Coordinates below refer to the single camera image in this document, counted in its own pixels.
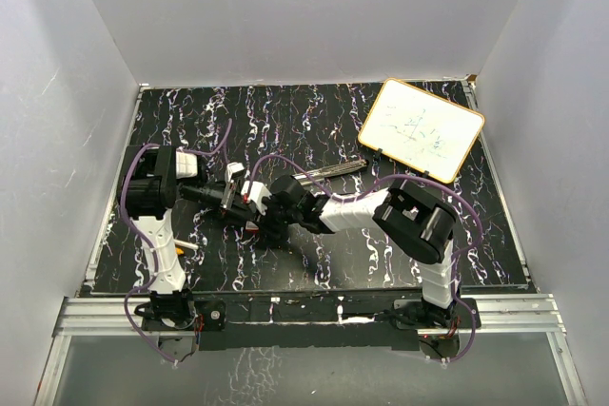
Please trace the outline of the red staple box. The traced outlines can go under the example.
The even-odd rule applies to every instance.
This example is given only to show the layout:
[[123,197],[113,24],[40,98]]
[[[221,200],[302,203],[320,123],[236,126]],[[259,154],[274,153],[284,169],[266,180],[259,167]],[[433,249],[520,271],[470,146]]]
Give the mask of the red staple box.
[[255,222],[247,221],[245,225],[245,231],[257,233],[260,231],[260,228]]

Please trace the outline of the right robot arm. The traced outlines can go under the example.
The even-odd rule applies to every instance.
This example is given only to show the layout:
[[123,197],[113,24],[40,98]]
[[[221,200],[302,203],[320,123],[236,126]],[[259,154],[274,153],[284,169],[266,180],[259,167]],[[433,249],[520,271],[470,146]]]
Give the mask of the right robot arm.
[[362,198],[313,194],[283,176],[255,200],[260,227],[274,237],[298,224],[313,234],[378,228],[420,267],[422,298],[391,312],[403,325],[449,327],[459,313],[453,294],[456,214],[432,193],[405,179]]

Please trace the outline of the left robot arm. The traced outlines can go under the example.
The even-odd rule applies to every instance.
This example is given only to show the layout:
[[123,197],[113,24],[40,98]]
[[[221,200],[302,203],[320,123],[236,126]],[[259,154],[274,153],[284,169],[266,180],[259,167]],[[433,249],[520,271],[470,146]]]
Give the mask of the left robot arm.
[[183,150],[171,145],[127,148],[117,190],[119,213],[141,242],[147,262],[149,305],[136,314],[168,321],[185,329],[196,318],[196,305],[179,261],[172,211],[180,198],[201,203],[254,230],[266,213],[268,188],[245,179],[245,168],[230,163],[225,178],[209,182],[206,159],[215,153]]

